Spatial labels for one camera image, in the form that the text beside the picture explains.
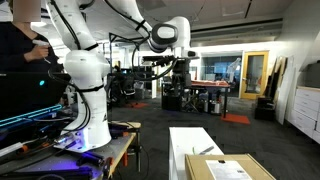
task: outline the person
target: person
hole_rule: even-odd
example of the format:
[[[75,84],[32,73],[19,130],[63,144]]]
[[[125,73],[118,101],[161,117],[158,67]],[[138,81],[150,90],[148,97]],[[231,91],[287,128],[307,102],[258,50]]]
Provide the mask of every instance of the person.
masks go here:
[[[62,65],[53,48],[38,46],[33,40],[48,42],[31,29],[31,22],[41,21],[40,0],[8,0],[12,22],[0,22],[0,72],[61,72]]]

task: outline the ceiling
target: ceiling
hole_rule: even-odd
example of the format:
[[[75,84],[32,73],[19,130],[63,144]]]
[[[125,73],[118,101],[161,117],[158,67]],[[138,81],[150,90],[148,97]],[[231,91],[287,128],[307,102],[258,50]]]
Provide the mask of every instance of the ceiling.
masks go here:
[[[192,46],[272,41],[281,33],[282,17],[293,0],[137,0],[142,16],[151,25],[186,17],[191,24]],[[7,3],[0,5],[0,21],[11,20]],[[108,39],[112,32],[128,38],[140,37],[103,0],[85,10],[94,38]],[[53,46],[63,45],[50,20],[34,30]]]

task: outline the ceiling light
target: ceiling light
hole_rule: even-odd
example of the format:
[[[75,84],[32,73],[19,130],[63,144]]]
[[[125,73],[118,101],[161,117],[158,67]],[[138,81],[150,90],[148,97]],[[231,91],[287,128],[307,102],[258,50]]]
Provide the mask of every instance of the ceiling light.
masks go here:
[[[36,27],[43,27],[43,26],[47,25],[47,23],[45,23],[45,22],[32,22],[31,25],[36,26]]]

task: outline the red mat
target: red mat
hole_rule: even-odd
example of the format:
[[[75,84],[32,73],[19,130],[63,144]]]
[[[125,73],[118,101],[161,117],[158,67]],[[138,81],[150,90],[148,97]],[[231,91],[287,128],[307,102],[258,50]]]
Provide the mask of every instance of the red mat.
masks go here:
[[[247,116],[240,116],[240,115],[229,114],[229,113],[226,114],[225,118],[222,115],[221,120],[228,121],[228,122],[241,123],[241,124],[250,124],[250,121]]]
[[[128,108],[137,108],[137,109],[140,109],[140,108],[144,108],[146,106],[149,106],[149,104],[146,104],[146,103],[132,103],[133,107],[131,106],[131,104],[126,104],[126,107]]]

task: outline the chair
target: chair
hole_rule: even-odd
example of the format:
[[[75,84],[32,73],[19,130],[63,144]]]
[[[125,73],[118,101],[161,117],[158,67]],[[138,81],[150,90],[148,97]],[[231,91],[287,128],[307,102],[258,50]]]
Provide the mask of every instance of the chair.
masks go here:
[[[134,95],[136,92],[134,90],[134,77],[133,76],[126,76],[122,87],[121,87],[121,94],[125,96],[125,103],[130,104],[133,107],[132,103],[129,103],[128,97]]]

